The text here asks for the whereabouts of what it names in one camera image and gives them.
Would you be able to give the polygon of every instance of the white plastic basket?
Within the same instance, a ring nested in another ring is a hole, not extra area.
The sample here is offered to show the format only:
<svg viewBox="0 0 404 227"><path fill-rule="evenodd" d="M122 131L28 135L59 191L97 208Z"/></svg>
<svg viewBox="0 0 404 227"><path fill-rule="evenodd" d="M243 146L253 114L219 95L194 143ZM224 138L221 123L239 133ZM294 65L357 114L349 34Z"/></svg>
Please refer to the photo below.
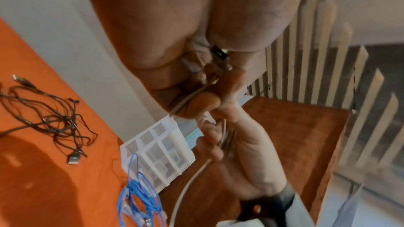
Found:
<svg viewBox="0 0 404 227"><path fill-rule="evenodd" d="M169 116L121 145L120 150L123 170L128 173L130 158L136 153L139 170L158 193L195 161L177 123ZM129 174L132 178L136 178L136 167L133 161Z"/></svg>

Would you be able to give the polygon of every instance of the gray wall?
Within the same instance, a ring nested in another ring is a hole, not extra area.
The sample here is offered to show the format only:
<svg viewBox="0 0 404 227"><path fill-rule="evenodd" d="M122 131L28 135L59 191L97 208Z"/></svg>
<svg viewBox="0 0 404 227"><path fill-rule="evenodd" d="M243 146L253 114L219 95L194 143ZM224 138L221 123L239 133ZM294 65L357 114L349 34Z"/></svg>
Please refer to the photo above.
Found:
<svg viewBox="0 0 404 227"><path fill-rule="evenodd" d="M0 0L0 16L122 140L155 122L71 1Z"/></svg>

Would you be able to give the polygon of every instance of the cable connector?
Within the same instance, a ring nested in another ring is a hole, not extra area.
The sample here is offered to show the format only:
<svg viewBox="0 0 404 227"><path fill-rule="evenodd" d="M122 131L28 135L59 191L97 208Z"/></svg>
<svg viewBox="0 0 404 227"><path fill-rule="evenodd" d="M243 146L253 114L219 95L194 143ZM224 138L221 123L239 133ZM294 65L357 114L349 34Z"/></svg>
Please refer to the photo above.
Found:
<svg viewBox="0 0 404 227"><path fill-rule="evenodd" d="M23 77L13 75L13 80L25 87L36 89L35 85L33 85L30 81L28 81L27 79L25 79Z"/></svg>

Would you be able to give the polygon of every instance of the brown wooden table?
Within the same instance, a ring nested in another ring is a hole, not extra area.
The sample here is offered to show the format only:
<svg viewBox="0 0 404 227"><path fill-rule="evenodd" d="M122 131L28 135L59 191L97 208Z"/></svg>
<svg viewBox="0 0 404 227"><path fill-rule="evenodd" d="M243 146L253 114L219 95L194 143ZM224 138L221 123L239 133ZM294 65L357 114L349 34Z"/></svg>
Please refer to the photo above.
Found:
<svg viewBox="0 0 404 227"><path fill-rule="evenodd" d="M289 182L316 222L349 112L268 98L253 98L243 108L269 134ZM183 187L206 161L195 149L193 152L195 163L160 193L169 218ZM235 219L239 213L238 199L207 167L188 189L176 226L211 227Z"/></svg>

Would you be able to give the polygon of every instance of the wooden surface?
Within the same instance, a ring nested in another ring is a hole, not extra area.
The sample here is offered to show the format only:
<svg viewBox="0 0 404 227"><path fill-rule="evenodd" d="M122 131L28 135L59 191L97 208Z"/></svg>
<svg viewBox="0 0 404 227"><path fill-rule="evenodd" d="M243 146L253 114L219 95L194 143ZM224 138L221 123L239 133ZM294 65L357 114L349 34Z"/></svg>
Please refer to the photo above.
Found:
<svg viewBox="0 0 404 227"><path fill-rule="evenodd" d="M349 112L269 98L253 98L243 108L268 132L289 182L316 222ZM206 161L193 151L196 162L160 193L169 217L184 185ZM176 226L211 227L239 213L239 201L208 167L185 194Z"/></svg>
<svg viewBox="0 0 404 227"><path fill-rule="evenodd" d="M80 100L77 112L99 133L78 165L66 164L52 138L33 129L0 138L0 227L118 227L116 204L126 184L120 139L1 19L0 53L3 91L17 85L11 78L16 74L41 90ZM0 106L0 130L18 126Z"/></svg>

